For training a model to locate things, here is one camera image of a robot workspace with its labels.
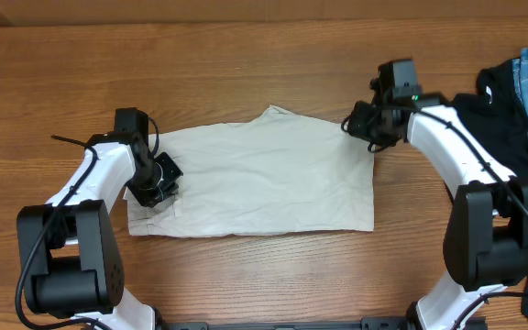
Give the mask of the beige shorts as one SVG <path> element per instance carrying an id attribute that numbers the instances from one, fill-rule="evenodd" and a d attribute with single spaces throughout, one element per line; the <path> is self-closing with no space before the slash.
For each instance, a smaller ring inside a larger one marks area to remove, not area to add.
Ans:
<path id="1" fill-rule="evenodd" d="M 153 208 L 131 192 L 132 236 L 223 237 L 374 229 L 374 158 L 337 123 L 272 105 L 246 123 L 159 136 L 181 169 L 177 192 Z"/>

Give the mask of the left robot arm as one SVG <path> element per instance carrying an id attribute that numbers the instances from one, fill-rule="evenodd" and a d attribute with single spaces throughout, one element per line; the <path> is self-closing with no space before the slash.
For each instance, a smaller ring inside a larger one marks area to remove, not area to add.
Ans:
<path id="1" fill-rule="evenodd" d="M 24 207 L 16 230 L 21 263 L 16 315 L 55 317 L 51 328 L 164 329 L 157 308 L 125 287 L 125 271 L 110 213 L 122 189 L 143 207 L 172 197 L 182 171 L 159 142 L 149 141 L 155 121 L 136 107 L 115 112 L 112 131 L 82 143 L 84 157 L 66 185 L 44 204 Z"/>

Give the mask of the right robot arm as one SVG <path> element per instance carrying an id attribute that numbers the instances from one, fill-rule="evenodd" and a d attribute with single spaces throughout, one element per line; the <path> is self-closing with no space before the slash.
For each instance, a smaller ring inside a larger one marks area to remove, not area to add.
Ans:
<path id="1" fill-rule="evenodd" d="M 441 93 L 424 93 L 414 62 L 392 60 L 369 83 L 341 128 L 378 153 L 405 142 L 430 160 L 453 202 L 443 243 L 445 272 L 404 316 L 364 317 L 362 329 L 485 329 L 475 315 L 493 298 L 525 297 L 528 277 L 528 178 L 495 160 Z"/>

